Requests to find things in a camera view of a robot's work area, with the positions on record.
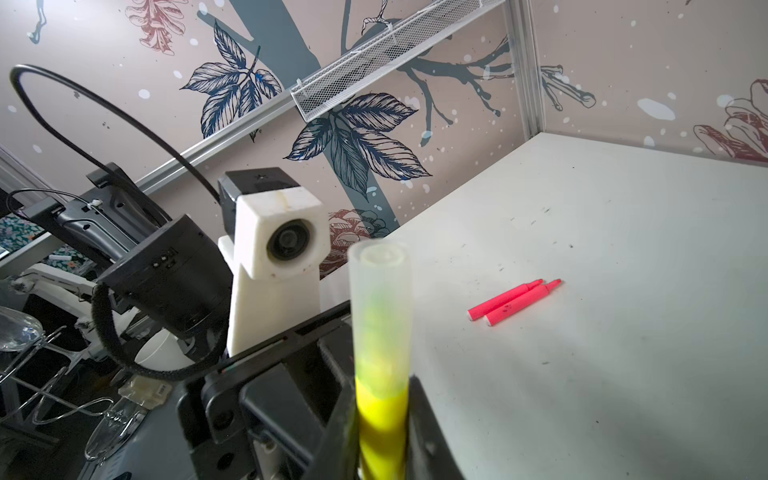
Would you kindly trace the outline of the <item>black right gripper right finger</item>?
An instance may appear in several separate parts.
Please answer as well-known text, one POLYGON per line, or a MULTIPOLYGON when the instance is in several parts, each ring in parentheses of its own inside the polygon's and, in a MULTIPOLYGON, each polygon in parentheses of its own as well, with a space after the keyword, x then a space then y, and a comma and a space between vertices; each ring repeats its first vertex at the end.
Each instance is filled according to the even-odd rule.
POLYGON ((426 392, 416 376, 409 379, 406 478, 464 480, 426 392))

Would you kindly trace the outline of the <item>translucent pen cap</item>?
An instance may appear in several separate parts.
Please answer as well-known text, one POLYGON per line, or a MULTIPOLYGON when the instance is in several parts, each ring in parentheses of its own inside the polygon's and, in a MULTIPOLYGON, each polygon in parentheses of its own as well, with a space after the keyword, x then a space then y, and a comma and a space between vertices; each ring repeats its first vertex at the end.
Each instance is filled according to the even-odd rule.
POLYGON ((367 240, 348 252, 355 376, 378 398, 400 394, 411 372, 413 277, 407 248, 367 240))

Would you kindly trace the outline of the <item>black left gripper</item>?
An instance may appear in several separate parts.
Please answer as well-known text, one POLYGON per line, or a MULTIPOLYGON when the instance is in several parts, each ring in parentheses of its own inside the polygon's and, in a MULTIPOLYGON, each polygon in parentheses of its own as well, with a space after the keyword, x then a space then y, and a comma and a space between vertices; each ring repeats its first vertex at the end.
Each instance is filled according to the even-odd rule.
POLYGON ((302 479, 346 383, 346 300, 188 381, 177 416, 199 479, 302 479))

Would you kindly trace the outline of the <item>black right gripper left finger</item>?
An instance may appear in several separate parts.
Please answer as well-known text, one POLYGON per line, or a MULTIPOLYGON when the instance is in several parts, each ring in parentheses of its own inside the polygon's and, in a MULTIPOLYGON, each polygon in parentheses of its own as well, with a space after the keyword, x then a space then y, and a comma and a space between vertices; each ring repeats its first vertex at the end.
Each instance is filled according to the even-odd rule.
POLYGON ((357 479, 359 418, 354 384, 343 385, 319 449, 302 479, 357 479))

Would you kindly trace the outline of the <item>yellow highlighter pen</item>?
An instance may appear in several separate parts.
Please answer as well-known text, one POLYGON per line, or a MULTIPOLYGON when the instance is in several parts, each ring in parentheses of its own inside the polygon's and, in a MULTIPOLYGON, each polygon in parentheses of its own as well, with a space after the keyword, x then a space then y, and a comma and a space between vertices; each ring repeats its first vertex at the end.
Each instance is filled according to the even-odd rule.
POLYGON ((365 479, 402 479, 405 475, 408 386, 400 394, 378 398, 356 379, 359 446, 365 479))

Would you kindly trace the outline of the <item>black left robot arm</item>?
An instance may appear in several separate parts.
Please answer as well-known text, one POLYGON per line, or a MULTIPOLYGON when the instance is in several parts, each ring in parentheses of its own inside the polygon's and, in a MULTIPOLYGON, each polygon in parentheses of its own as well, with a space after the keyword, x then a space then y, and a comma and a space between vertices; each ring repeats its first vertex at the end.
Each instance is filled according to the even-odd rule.
POLYGON ((219 189, 220 239, 181 216, 97 279, 101 340, 122 366, 178 383, 178 422, 198 478, 350 478, 350 307, 321 307, 327 209, 278 168, 228 172, 219 189), (113 298, 193 340, 203 357, 175 370, 130 358, 112 327, 113 298))

